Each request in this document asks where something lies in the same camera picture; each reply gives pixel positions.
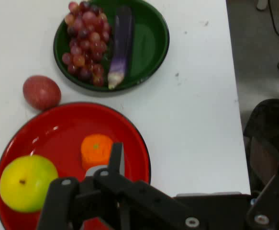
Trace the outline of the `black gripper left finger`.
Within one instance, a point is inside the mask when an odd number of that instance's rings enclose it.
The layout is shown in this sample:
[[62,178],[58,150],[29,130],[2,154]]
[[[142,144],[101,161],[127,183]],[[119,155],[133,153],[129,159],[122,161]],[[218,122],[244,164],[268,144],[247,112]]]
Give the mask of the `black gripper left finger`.
[[120,174],[123,144],[114,143],[109,164],[79,182],[58,178],[49,186],[37,224],[39,230],[78,230],[100,218],[115,230],[206,230],[194,209],[143,181]]

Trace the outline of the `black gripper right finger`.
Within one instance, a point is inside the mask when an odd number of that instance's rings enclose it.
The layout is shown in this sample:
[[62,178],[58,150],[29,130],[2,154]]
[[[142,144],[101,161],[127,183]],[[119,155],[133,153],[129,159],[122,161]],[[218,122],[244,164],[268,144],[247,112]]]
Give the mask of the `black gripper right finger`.
[[246,222],[252,230],[279,230],[279,170],[247,212]]

